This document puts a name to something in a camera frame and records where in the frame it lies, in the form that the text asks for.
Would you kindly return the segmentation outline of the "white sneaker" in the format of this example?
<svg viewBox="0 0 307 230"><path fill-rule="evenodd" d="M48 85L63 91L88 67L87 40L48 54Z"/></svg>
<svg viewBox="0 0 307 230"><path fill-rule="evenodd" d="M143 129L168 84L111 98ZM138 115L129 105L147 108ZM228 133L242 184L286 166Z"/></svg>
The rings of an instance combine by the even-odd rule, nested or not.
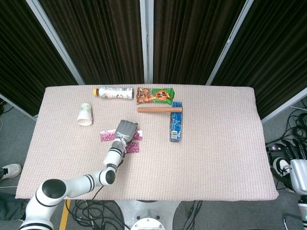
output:
<svg viewBox="0 0 307 230"><path fill-rule="evenodd" d="M9 164L0 168L0 181L18 176L22 171L20 164Z"/></svg>

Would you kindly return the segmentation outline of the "blue carton box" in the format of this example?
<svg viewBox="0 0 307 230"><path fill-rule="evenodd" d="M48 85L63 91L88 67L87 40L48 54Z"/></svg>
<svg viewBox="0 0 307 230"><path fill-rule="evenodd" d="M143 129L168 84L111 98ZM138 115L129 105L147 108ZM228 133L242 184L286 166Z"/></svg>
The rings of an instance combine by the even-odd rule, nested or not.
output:
<svg viewBox="0 0 307 230"><path fill-rule="evenodd" d="M171 112L169 131L170 142L180 142L182 136L182 111Z"/></svg>

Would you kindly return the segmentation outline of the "pink white candy packet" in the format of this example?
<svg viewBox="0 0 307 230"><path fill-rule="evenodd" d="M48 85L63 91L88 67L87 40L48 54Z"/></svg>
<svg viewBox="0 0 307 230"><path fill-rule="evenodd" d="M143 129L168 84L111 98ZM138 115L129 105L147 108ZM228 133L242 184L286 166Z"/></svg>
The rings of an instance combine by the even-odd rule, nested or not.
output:
<svg viewBox="0 0 307 230"><path fill-rule="evenodd" d="M126 146L126 153L138 153L140 152L140 144L137 141L133 141Z"/></svg>

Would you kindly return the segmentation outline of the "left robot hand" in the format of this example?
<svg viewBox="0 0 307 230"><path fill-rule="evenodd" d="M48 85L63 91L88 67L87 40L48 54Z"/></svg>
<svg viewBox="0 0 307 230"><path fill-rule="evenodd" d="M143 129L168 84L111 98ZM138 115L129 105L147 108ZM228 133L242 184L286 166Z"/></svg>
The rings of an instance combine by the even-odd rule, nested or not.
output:
<svg viewBox="0 0 307 230"><path fill-rule="evenodd" d="M115 131L115 139L122 138L126 143L131 142L137 127L138 123L121 120Z"/></svg>

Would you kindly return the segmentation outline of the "green orange snack bag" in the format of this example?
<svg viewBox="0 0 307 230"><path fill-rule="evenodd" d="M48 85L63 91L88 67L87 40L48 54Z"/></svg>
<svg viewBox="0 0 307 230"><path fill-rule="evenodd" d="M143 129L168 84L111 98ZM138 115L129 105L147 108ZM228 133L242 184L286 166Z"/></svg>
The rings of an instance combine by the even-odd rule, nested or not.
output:
<svg viewBox="0 0 307 230"><path fill-rule="evenodd" d="M173 90L173 88L138 88L136 103L172 104L174 96L175 91Z"/></svg>

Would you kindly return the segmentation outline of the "dark trouser leg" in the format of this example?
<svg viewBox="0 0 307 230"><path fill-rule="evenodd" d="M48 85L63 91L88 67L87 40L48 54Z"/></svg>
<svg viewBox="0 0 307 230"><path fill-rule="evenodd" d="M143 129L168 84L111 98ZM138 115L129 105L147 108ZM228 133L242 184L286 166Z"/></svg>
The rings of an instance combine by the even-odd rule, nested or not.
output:
<svg viewBox="0 0 307 230"><path fill-rule="evenodd" d="M0 220L20 220L26 217L27 201L16 199L13 194L0 192Z"/></svg>

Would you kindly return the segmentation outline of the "brown wooden rod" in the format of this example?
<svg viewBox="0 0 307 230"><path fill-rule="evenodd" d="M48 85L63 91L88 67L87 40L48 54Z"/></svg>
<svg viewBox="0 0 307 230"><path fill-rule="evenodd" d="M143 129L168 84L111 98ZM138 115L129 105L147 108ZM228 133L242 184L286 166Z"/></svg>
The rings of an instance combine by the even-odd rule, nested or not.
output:
<svg viewBox="0 0 307 230"><path fill-rule="evenodd" d="M182 107L138 107L139 113L182 113Z"/></svg>

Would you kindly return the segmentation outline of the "yellow floor tape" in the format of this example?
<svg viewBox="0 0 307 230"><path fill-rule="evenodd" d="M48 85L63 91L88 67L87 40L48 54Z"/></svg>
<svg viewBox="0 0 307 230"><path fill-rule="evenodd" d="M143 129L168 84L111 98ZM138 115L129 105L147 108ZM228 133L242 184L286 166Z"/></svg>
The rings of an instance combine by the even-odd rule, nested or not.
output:
<svg viewBox="0 0 307 230"><path fill-rule="evenodd" d="M63 211L62 211L61 221L59 225L59 230L66 230L70 204L71 204L71 200L69 199L65 200L65 203L63 205Z"/></svg>

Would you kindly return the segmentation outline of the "white drink bottle yellow cap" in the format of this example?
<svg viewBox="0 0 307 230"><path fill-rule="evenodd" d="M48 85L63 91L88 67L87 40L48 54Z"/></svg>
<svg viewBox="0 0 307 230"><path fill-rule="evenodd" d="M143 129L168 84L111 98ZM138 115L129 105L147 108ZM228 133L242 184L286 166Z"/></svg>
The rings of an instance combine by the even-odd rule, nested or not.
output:
<svg viewBox="0 0 307 230"><path fill-rule="evenodd" d="M93 89L93 95L102 99L117 98L132 100L134 95L134 89L105 86Z"/></svg>

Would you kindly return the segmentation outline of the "pinkish woven tablecloth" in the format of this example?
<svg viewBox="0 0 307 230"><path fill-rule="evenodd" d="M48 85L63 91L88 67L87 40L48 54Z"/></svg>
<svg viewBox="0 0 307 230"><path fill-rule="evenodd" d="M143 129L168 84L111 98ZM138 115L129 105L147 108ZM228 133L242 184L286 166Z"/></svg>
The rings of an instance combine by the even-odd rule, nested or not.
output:
<svg viewBox="0 0 307 230"><path fill-rule="evenodd" d="M182 102L180 142L169 140L170 115L137 111L135 99L100 99L93 85L48 87L38 113L16 196L31 198L47 179L70 179L103 168L110 142L100 131L138 123L140 152L125 156L115 182L85 199L263 201L278 197L263 127L250 87L174 85ZM81 104L90 126L77 124Z"/></svg>

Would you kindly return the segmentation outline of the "white partition post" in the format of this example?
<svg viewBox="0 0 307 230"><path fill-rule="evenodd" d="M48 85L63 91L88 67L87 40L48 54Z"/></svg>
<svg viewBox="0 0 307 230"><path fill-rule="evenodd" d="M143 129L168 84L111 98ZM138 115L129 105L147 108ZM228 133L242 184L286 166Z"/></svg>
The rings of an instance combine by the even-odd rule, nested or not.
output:
<svg viewBox="0 0 307 230"><path fill-rule="evenodd" d="M139 0L144 83L154 80L154 0Z"/></svg>
<svg viewBox="0 0 307 230"><path fill-rule="evenodd" d="M79 85L85 85L79 71L77 70L72 58L70 57L67 49L65 48L62 40L60 39L58 33L56 32L54 26L52 25L49 17L44 11L39 0L25 0L27 5L30 7L31 11L39 21L40 25L44 29L45 33L49 37L51 43L57 50L58 54L61 56L65 65L71 72L72 76Z"/></svg>
<svg viewBox="0 0 307 230"><path fill-rule="evenodd" d="M219 69L220 69L220 67L221 67L221 65L222 65L231 45L233 43L233 41L235 40L236 35L237 35L239 29L241 28L241 25L244 22L244 20L247 16L251 6L253 5L253 3L254 3L254 0L246 0L245 1L245 4L243 5L243 8L242 8L233 28L231 30L229 37L226 40L226 43L225 43L225 45L224 45L216 63L215 63L214 68L212 69L212 71L209 75L209 78L206 81L205 85L211 85L212 84L216 74L218 73L218 71L219 71Z"/></svg>

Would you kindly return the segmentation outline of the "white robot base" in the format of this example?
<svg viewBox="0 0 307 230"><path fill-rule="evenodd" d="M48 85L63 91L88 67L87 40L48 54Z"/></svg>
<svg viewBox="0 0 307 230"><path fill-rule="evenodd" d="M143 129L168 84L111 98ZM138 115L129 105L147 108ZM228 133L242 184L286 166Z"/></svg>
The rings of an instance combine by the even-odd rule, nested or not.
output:
<svg viewBox="0 0 307 230"><path fill-rule="evenodd" d="M173 230L179 201L117 200L130 230Z"/></svg>

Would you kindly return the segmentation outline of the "white paper cup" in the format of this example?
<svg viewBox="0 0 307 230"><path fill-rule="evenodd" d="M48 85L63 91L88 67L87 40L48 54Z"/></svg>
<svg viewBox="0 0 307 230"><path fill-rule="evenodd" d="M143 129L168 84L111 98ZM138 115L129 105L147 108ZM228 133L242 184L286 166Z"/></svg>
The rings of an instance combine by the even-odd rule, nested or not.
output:
<svg viewBox="0 0 307 230"><path fill-rule="evenodd" d="M77 116L77 124L80 126L90 126L93 122L92 107L89 103L83 103L80 106Z"/></svg>

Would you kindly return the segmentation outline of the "dark corrugated partition panel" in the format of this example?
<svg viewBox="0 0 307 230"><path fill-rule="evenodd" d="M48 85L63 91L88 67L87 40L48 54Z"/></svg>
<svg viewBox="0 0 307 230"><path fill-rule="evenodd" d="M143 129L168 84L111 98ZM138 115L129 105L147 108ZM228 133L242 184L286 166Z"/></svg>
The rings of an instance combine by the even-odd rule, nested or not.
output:
<svg viewBox="0 0 307 230"><path fill-rule="evenodd" d="M140 0L39 0L85 84L144 83Z"/></svg>
<svg viewBox="0 0 307 230"><path fill-rule="evenodd" d="M213 85L254 89L260 118L307 87L307 0L254 0Z"/></svg>
<svg viewBox="0 0 307 230"><path fill-rule="evenodd" d="M45 89L77 81L25 0L0 0L0 94L31 116Z"/></svg>
<svg viewBox="0 0 307 230"><path fill-rule="evenodd" d="M154 83L204 85L245 2L154 0Z"/></svg>

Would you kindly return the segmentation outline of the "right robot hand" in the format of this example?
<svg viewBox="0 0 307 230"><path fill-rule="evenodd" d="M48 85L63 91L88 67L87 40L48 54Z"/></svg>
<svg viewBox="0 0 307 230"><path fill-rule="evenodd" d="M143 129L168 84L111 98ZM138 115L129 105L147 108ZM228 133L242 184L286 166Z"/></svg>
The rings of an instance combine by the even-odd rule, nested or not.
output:
<svg viewBox="0 0 307 230"><path fill-rule="evenodd" d="M270 159L275 179L290 192L307 196L307 144L293 139L272 145L273 151L281 151L284 158Z"/></svg>

